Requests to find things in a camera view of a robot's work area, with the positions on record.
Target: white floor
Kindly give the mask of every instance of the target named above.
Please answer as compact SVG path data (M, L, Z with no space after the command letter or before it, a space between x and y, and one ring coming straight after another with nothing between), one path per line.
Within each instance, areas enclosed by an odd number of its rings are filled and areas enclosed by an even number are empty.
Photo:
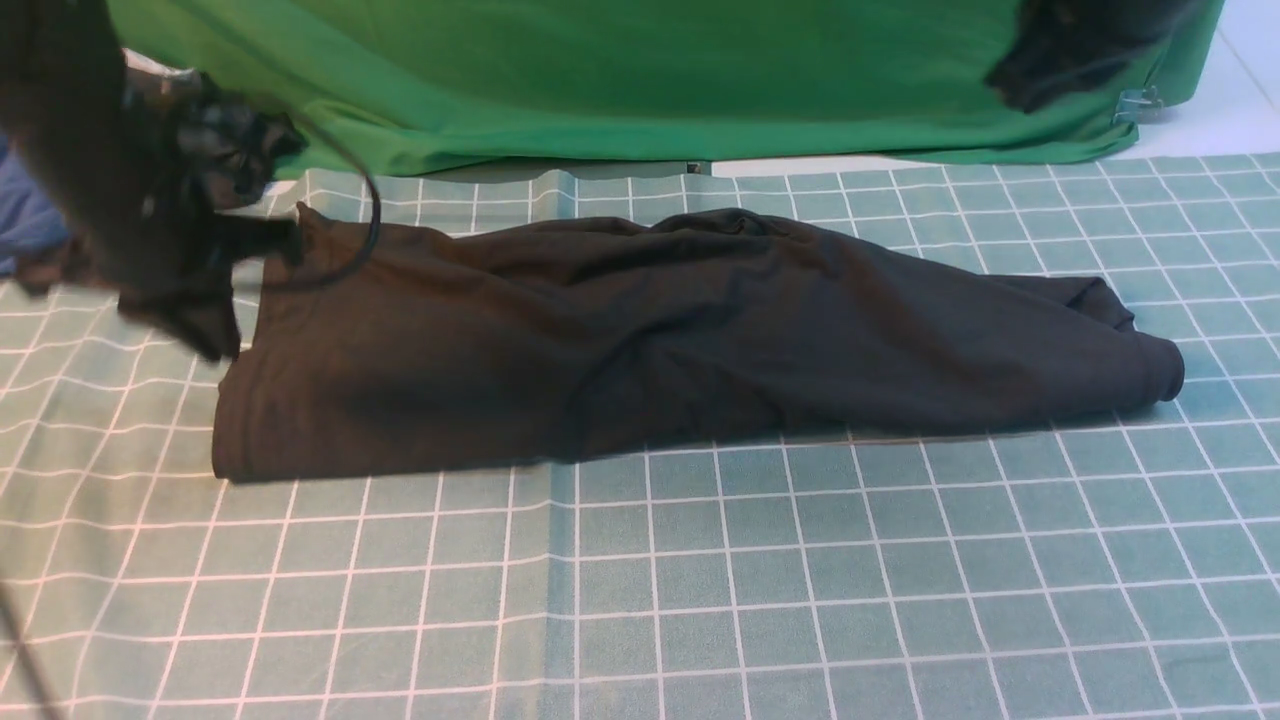
M1140 127L1119 158L1280 151L1280 0L1226 0L1199 88L1189 102ZM916 165L842 155L716 163L721 177L829 173Z

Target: green cloth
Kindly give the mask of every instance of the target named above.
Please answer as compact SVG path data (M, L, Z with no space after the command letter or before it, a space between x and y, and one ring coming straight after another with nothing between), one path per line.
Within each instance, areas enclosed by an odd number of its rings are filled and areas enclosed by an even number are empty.
M980 83L1016 4L110 0L131 49L280 97L392 176L511 156L1088 160L1137 141L1116 99L1162 60L1189 96L1221 0L1112 87L1032 117ZM346 169L319 146L285 174L305 167Z

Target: black fabric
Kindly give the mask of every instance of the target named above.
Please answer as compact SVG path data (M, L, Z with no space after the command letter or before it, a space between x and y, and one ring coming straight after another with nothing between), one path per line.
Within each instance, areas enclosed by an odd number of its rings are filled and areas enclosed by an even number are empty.
M300 206L302 272L365 225ZM833 427L955 434L1171 400L1176 346L1096 278L982 277L742 210L453 240L262 299L220 388L236 482L576 461ZM285 279L279 261L268 279Z

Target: fabric fold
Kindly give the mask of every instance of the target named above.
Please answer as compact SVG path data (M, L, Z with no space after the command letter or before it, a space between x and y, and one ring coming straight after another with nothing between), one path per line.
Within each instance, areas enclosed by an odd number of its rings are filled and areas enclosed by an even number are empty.
M300 206L315 273L367 225ZM288 277L268 263L268 279ZM973 434L1175 397L1178 347L1094 277L979 275L745 210L456 240L262 297L212 460L233 482L580 461L833 428Z

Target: robotic arm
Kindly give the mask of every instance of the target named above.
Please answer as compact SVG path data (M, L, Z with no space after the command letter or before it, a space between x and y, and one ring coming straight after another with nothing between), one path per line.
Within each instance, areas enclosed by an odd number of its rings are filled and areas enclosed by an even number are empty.
M1024 0L986 83L1034 113L1105 85L1203 1ZM207 170L261 183L303 140L207 78L188 81L131 82L106 0L0 0L0 128L77 233L82 274L118 290L125 316L218 361L239 351L233 265L300 249L288 220L219 214L234 202ZM210 133L221 142L210 147ZM239 190L233 200L256 200Z

